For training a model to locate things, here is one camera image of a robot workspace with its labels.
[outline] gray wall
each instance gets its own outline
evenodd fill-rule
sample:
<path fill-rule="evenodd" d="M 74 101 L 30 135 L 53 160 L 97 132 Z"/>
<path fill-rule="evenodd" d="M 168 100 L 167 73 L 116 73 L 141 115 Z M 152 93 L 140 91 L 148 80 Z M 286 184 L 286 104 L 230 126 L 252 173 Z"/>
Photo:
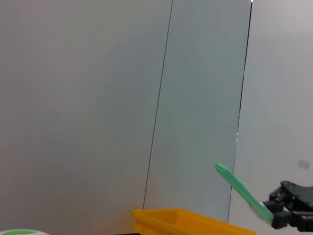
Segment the gray wall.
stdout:
<path fill-rule="evenodd" d="M 145 208 L 227 220 L 249 0 L 175 0 Z"/>
<path fill-rule="evenodd" d="M 313 2 L 253 2 L 235 174 L 260 199 L 282 180 L 312 186 Z M 230 223 L 260 235 L 295 235 L 274 230 L 232 192 Z"/>
<path fill-rule="evenodd" d="M 0 228 L 134 229 L 170 0 L 0 7 Z"/>

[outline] yellow bin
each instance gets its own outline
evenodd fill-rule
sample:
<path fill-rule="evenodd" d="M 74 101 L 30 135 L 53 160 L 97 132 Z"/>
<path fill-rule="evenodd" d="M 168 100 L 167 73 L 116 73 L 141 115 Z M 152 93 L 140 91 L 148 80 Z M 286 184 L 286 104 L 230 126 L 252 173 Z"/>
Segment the yellow bin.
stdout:
<path fill-rule="evenodd" d="M 183 209 L 134 210 L 135 232 L 142 235 L 256 235 Z"/>

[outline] yellow plastic container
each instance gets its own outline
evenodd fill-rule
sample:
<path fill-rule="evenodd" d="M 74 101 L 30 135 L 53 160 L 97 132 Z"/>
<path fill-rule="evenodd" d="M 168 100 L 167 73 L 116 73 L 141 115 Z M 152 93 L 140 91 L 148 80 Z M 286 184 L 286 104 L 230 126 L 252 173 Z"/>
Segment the yellow plastic container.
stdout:
<path fill-rule="evenodd" d="M 134 210 L 135 232 L 142 235 L 256 235 L 183 209 Z"/>

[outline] white wall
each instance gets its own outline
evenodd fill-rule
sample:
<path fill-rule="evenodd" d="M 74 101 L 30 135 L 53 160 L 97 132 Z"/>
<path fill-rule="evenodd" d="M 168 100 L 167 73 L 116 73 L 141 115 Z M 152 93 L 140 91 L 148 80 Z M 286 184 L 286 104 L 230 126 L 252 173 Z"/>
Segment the white wall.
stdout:
<path fill-rule="evenodd" d="M 170 9 L 170 0 L 1 2 L 0 230 L 133 231 Z"/>
<path fill-rule="evenodd" d="M 313 2 L 255 0 L 243 87 L 235 174 L 262 201 L 282 180 L 311 186 Z M 294 235 L 260 222 L 232 192 L 229 222 L 261 235 Z"/>
<path fill-rule="evenodd" d="M 249 0 L 174 0 L 145 208 L 227 220 Z"/>

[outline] vertical line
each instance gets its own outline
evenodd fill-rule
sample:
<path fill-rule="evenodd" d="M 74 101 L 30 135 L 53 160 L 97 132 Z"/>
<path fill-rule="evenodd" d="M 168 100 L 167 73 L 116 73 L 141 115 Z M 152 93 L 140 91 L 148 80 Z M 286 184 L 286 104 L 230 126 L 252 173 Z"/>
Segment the vertical line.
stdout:
<path fill-rule="evenodd" d="M 145 202 L 146 202 L 147 186 L 148 186 L 148 179 L 149 179 L 149 172 L 150 172 L 150 163 L 151 163 L 153 142 L 154 142 L 154 138 L 155 138 L 156 124 L 157 124 L 157 112 L 158 112 L 158 105 L 159 105 L 159 101 L 160 101 L 161 86 L 162 86 L 162 80 L 163 80 L 163 74 L 164 74 L 164 65 L 165 65 L 165 57 L 166 57 L 166 50 L 167 50 L 167 43 L 168 43 L 168 35 L 169 35 L 169 32 L 170 32 L 170 24 L 171 24 L 171 18 L 172 18 L 173 1 L 174 1 L 174 0 L 172 0 L 171 10 L 170 10 L 170 17 L 169 17 L 169 22 L 168 22 L 168 27 L 167 27 L 167 34 L 166 34 L 165 50 L 164 50 L 164 56 L 163 56 L 163 64 L 162 64 L 162 72 L 161 72 L 160 87 L 159 87 L 158 96 L 157 96 L 156 116 L 155 116 L 155 123 L 154 123 L 154 126 L 153 126 L 153 133 L 152 133 L 152 141 L 151 141 L 151 149 L 150 149 L 150 156 L 149 156 L 149 164 L 148 164 L 148 173 L 147 173 L 147 180 L 146 180 L 146 188 L 145 188 L 145 194 L 144 194 L 143 206 L 142 206 L 143 209 L 145 208 Z"/>
<path fill-rule="evenodd" d="M 253 2 L 251 2 L 251 5 L 250 5 L 250 16 L 249 16 L 248 35 L 247 35 L 247 38 L 246 38 L 246 54 L 245 54 L 245 65 L 244 65 L 243 82 L 242 82 L 242 84 L 241 84 L 239 115 L 238 115 L 238 123 L 237 123 L 237 138 L 238 138 L 238 131 L 239 131 L 239 119 L 240 119 L 241 103 L 242 103 L 242 99 L 243 99 L 243 88 L 244 88 L 244 79 L 245 79 L 245 71 L 246 71 L 246 56 L 247 56 L 248 44 L 249 44 L 250 24 L 251 24 L 251 15 L 252 15 L 252 5 L 253 5 Z M 236 145 L 235 145 L 236 147 L 235 147 L 235 157 L 234 157 L 233 173 L 234 173 L 234 171 L 235 171 L 237 138 L 236 138 Z M 232 188 L 230 189 L 227 222 L 229 222 L 230 203 L 231 203 L 231 191 L 232 191 Z"/>

